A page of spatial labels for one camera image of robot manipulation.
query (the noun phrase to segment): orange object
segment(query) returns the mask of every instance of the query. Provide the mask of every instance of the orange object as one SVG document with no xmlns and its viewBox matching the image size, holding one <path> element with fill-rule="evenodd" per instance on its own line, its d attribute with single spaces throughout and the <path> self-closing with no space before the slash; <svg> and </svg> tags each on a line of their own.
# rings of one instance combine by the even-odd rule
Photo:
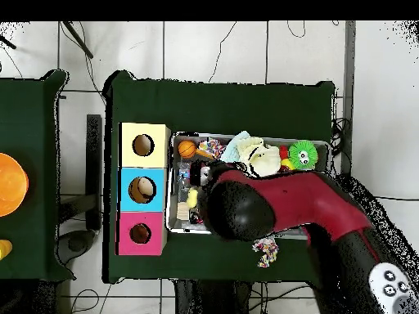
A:
<svg viewBox="0 0 419 314">
<path fill-rule="evenodd" d="M 11 156 L 0 153 L 0 217 L 14 212 L 29 188 L 26 172 Z"/>
<path fill-rule="evenodd" d="M 0 260 L 3 260 L 11 252 L 11 242 L 0 240 Z"/>
<path fill-rule="evenodd" d="M 203 150 L 198 150 L 196 144 L 190 140 L 181 141 L 178 146 L 178 151 L 180 156 L 183 158 L 189 159 L 195 155 L 195 153 L 202 155 L 206 158 L 214 159 L 214 157 Z"/>
</svg>

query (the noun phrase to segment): circular hole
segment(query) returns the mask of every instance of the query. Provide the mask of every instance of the circular hole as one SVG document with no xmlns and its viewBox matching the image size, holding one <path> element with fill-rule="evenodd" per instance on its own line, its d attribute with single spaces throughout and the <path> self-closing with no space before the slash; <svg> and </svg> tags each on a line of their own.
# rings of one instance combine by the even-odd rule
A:
<svg viewBox="0 0 419 314">
<path fill-rule="evenodd" d="M 154 150 L 154 142 L 150 136 L 142 134 L 134 138 L 133 151 L 136 155 L 148 156 Z"/>
<path fill-rule="evenodd" d="M 155 197 L 156 186 L 149 177 L 137 177 L 129 184 L 129 197 L 138 204 L 148 204 Z"/>
<path fill-rule="evenodd" d="M 135 243 L 145 244 L 150 240 L 151 230 L 146 224 L 137 224 L 129 231 L 129 237 Z"/>
</svg>

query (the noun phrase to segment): yellow box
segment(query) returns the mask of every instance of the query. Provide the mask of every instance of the yellow box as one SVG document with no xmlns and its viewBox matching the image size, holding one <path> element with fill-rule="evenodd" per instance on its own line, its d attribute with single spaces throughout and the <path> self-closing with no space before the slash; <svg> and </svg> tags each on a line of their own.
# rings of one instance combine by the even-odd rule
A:
<svg viewBox="0 0 419 314">
<path fill-rule="evenodd" d="M 121 123 L 122 166 L 165 168 L 170 130 L 164 124 Z"/>
</svg>

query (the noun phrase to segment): light blue cloth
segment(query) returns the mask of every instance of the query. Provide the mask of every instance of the light blue cloth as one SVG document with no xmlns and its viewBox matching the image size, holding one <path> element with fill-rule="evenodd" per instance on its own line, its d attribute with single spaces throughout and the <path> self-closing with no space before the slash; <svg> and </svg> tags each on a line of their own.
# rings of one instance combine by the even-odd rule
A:
<svg viewBox="0 0 419 314">
<path fill-rule="evenodd" d="M 247 131 L 242 131 L 237 134 L 231 141 L 228 143 L 225 151 L 221 154 L 221 160 L 225 163 L 234 163 L 239 161 L 239 152 L 237 150 L 237 141 L 249 138 L 250 134 Z"/>
</svg>

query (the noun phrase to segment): table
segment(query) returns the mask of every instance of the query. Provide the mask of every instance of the table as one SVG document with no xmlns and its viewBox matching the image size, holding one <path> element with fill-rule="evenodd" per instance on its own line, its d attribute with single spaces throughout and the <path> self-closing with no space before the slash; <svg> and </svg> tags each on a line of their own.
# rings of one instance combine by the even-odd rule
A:
<svg viewBox="0 0 419 314">
<path fill-rule="evenodd" d="M 71 278 L 55 258 L 57 190 L 55 107 L 67 73 L 41 78 L 0 78 L 0 152 L 15 158 L 29 177 L 22 205 L 0 218 L 0 239 L 13 250 L 0 262 L 0 279 Z"/>
<path fill-rule="evenodd" d="M 279 240 L 277 261 L 258 268 L 251 243 L 215 235 L 169 234 L 160 257 L 115 255 L 118 123 L 163 123 L 172 132 L 331 140 L 332 82 L 245 85 L 135 80 L 116 71 L 106 81 L 103 280 L 179 278 L 318 283 L 305 240 Z"/>
</svg>

